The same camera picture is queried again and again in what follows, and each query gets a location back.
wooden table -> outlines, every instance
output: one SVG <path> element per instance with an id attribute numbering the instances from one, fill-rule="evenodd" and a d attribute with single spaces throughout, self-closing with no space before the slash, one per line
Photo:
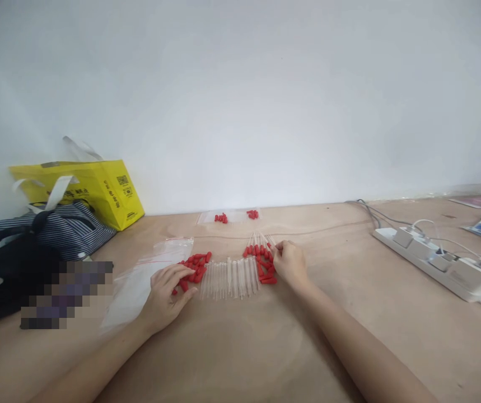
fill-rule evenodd
<path id="1" fill-rule="evenodd" d="M 441 236 L 481 253 L 460 229 L 481 210 L 443 199 L 373 203 L 386 214 L 434 220 Z M 385 343 L 442 402 L 481 401 L 481 304 L 467 303 L 371 236 L 357 205 L 263 209 L 263 219 L 196 226 L 197 214 L 144 217 L 95 255 L 129 270 L 155 242 L 193 236 L 193 252 L 240 258 L 254 230 L 306 250 L 310 277 Z M 24 402 L 99 345 L 100 318 L 67 330 L 0 321 L 0 402 Z M 148 341 L 99 402 L 362 401 L 318 329 L 279 282 L 239 300 L 192 301 Z"/>

wall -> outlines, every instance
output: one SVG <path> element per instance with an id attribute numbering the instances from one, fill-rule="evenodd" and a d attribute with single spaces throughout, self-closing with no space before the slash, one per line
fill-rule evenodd
<path id="1" fill-rule="evenodd" d="M 65 134 L 148 214 L 481 191 L 481 0 L 0 1 L 0 167 Z"/>

wooden surface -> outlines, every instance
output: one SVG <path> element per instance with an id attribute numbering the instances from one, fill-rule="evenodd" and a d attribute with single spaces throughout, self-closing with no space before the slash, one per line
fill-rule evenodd
<path id="1" fill-rule="evenodd" d="M 481 210 L 443 199 L 374 203 L 405 221 L 434 220 L 441 236 L 481 253 L 460 229 Z M 310 277 L 386 344 L 442 402 L 481 401 L 481 304 L 466 303 L 371 236 L 357 205 L 263 209 L 263 219 L 196 226 L 197 214 L 144 217 L 95 255 L 129 270 L 155 242 L 193 236 L 193 252 L 239 258 L 253 230 L 306 250 Z M 449 250 L 458 247 L 445 245 Z M 100 318 L 59 331 L 0 321 L 0 402 L 24 402 L 91 352 Z M 362 401 L 320 332 L 279 282 L 255 296 L 192 301 L 126 363 L 98 401 Z"/>

white power strip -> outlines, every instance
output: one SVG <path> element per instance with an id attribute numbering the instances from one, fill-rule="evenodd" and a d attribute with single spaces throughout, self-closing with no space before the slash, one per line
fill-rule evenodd
<path id="1" fill-rule="evenodd" d="M 420 259 L 414 254 L 412 254 L 409 250 L 407 250 L 407 248 L 399 245 L 397 242 L 394 241 L 394 237 L 396 234 L 397 231 L 393 228 L 380 228 L 374 231 L 373 236 L 377 238 L 380 242 L 384 243 L 386 246 L 389 246 L 399 255 L 407 259 L 410 263 L 427 273 L 440 284 L 453 291 L 463 300 L 468 302 L 481 302 L 481 291 L 478 293 L 473 293 L 467 290 L 462 285 L 454 281 L 448 275 L 448 273 L 441 271 L 435 266 L 433 266 L 430 261 Z"/>

yellow shopping bag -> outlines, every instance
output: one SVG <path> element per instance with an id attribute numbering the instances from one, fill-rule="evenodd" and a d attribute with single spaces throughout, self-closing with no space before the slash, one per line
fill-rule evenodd
<path id="1" fill-rule="evenodd" d="M 83 149 L 66 137 L 63 140 L 99 161 L 59 161 L 9 167 L 15 180 L 27 179 L 20 188 L 30 203 L 46 202 L 59 177 L 72 175 L 62 204 L 85 199 L 95 209 L 96 218 L 118 231 L 129 227 L 145 214 L 122 160 L 103 161 L 92 148 L 87 146 Z"/>

